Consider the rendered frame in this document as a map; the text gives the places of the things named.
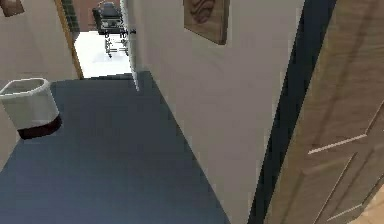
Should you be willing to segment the small brown framed picture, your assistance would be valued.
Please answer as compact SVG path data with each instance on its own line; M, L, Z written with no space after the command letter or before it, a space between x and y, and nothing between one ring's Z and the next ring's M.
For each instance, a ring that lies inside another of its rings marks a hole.
M24 7L21 0L0 0L0 8L5 17L24 13Z

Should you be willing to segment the white bin with dark base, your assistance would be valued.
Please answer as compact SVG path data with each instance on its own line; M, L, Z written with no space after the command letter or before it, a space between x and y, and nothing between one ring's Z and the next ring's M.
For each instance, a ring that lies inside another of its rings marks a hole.
M45 78L12 80L0 90L0 103L23 139L48 136L62 125L62 119Z

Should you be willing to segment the white room door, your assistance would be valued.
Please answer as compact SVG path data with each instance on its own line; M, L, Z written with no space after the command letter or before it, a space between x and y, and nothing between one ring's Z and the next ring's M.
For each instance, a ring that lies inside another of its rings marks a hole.
M137 75L136 34L135 35L129 35L129 30L132 30L132 29L136 30L136 24L135 24L135 18L134 18L132 3L133 3L133 0L120 0L120 6L121 6L123 21L124 21L124 27L125 27L126 32L127 32L128 55L129 55L129 62L130 62L132 78L133 78L136 90L139 91L140 86L139 86L138 75Z

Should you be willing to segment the wooden framed wall picture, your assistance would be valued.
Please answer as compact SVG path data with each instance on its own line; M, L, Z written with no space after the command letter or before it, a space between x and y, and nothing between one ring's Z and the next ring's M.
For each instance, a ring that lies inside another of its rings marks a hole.
M184 27L217 44L227 42L230 0L183 0Z

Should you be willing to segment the brown wooden panel door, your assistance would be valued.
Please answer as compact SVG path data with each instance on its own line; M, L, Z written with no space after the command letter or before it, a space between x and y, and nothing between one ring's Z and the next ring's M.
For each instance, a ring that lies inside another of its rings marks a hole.
M305 4L263 224L348 224L384 184L384 0Z

